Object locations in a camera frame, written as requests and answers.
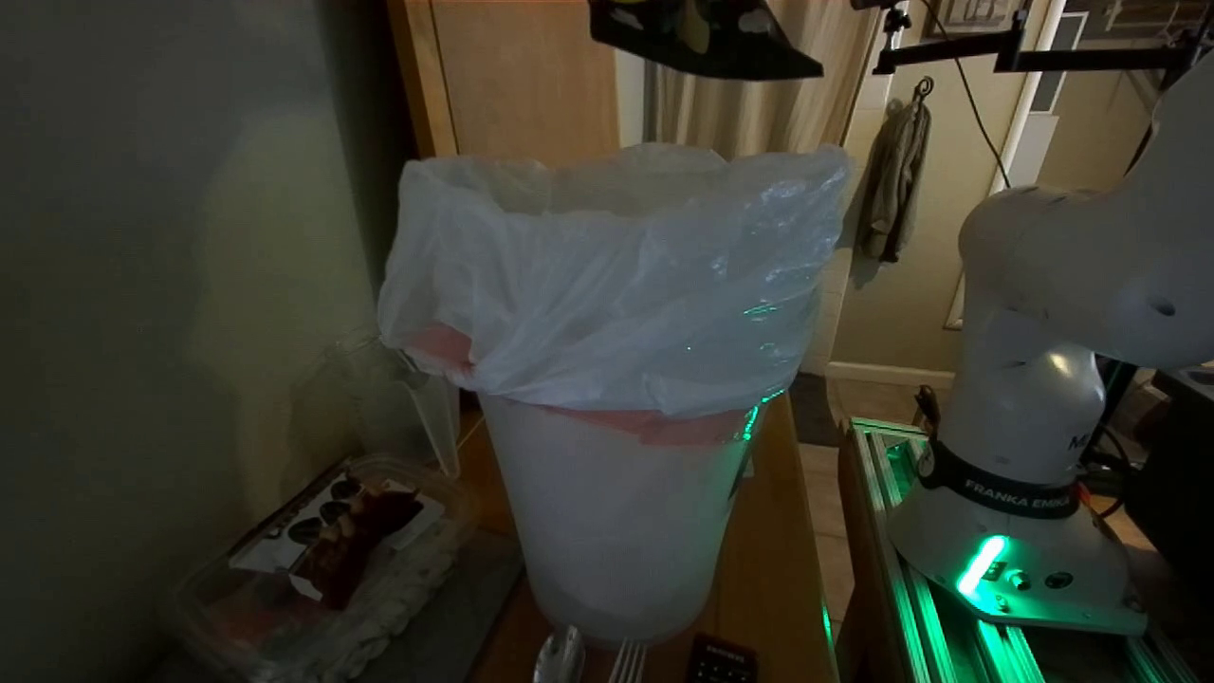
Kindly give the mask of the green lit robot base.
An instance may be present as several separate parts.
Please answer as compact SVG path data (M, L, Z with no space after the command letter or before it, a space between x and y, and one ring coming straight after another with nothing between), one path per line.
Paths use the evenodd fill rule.
M938 572L916 568L897 515L927 454L920 426L853 416L844 436L853 595L836 651L846 683L1199 683L1090 511L1061 548L968 531L930 539Z

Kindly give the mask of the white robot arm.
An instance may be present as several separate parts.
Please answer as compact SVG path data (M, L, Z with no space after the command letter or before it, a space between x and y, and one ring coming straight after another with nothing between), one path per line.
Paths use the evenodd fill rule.
M906 498L899 557L1011 626L1140 634L1114 535L1080 507L1109 359L1193 369L1214 354L1214 61L1153 115L1103 195L1004 191L960 233L968 268L952 393Z

